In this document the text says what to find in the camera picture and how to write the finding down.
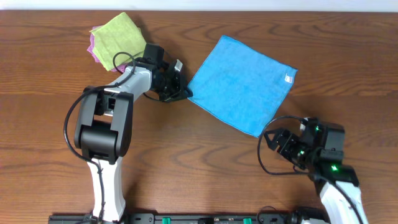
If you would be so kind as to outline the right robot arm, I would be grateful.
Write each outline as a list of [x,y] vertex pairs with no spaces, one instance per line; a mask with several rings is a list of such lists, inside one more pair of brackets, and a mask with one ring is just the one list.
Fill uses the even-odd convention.
[[352,166],[343,164],[344,127],[315,117],[297,121],[300,134],[287,128],[264,128],[259,140],[292,163],[290,175],[306,175],[314,183],[324,211],[298,208],[283,215],[283,222],[367,224],[359,179]]

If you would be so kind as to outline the green folded cloth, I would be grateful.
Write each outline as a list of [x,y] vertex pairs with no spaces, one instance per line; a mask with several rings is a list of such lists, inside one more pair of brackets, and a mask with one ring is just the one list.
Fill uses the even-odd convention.
[[107,70],[116,70],[113,57],[118,52],[127,52],[134,58],[142,57],[146,41],[138,26],[122,12],[103,26],[93,27],[90,31],[90,47],[95,61]]

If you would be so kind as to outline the blue microfiber cloth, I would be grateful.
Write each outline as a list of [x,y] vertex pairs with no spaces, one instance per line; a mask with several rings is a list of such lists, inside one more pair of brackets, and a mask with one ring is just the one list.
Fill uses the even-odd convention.
[[220,121],[259,137],[292,88],[297,69],[226,35],[202,63],[189,98]]

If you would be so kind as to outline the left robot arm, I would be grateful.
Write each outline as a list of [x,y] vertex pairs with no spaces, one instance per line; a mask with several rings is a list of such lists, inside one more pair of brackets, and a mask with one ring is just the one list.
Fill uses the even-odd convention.
[[91,171],[94,209],[87,223],[121,223],[126,201],[122,188],[122,163],[132,138],[135,101],[148,91],[157,101],[171,103],[193,95],[182,73],[183,63],[164,60],[165,50],[147,44],[141,57],[130,61],[115,81],[88,86],[68,110],[79,107],[74,140],[66,144]]

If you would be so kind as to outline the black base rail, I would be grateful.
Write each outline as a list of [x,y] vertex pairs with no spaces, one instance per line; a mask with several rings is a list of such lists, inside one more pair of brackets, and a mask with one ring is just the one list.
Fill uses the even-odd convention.
[[123,218],[123,224],[278,224],[278,223],[325,223],[320,218],[293,214],[262,213],[255,215],[154,215],[135,213]]

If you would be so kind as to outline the purple folded cloth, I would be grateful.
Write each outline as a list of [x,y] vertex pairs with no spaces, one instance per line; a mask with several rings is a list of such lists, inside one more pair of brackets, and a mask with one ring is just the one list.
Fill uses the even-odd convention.
[[123,46],[125,35],[123,29],[118,26],[98,26],[91,30],[90,52],[95,57],[95,61],[102,64],[106,71],[115,70],[113,57],[119,52],[131,51]]

